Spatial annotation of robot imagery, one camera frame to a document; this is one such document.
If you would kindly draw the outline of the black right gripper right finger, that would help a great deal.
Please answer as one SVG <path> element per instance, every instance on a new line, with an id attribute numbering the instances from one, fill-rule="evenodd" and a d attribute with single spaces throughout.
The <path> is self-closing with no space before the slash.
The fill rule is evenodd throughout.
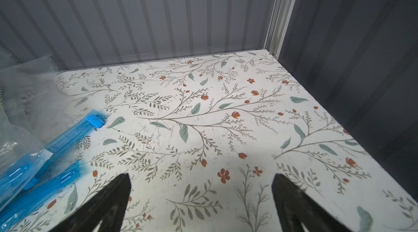
<path id="1" fill-rule="evenodd" d="M 272 194 L 284 232 L 350 231 L 282 174 L 274 176 Z"/>

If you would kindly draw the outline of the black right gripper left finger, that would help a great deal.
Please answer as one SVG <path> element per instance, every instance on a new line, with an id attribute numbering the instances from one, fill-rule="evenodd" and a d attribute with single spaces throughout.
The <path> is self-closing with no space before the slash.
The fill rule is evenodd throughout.
<path id="1" fill-rule="evenodd" d="M 52 232 L 119 232 L 131 193 L 130 176 L 119 174 Z"/>

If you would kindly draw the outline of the clear vacuum bag blue zipper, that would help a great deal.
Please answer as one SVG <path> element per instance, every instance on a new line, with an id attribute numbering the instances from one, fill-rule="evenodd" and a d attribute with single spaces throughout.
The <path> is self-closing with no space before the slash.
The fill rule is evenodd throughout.
<path id="1" fill-rule="evenodd" d="M 1 63 L 1 231 L 6 232 L 71 187 L 84 168 L 75 154 L 106 116 L 87 98 L 58 88 L 51 56 Z"/>

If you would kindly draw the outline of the aluminium corner frame post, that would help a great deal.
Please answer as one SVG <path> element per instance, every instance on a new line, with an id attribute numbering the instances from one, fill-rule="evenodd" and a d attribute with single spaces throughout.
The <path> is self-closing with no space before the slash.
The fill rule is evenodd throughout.
<path id="1" fill-rule="evenodd" d="M 274 0 L 264 48 L 278 59 L 282 50 L 287 28 L 290 23 L 296 0 Z"/>

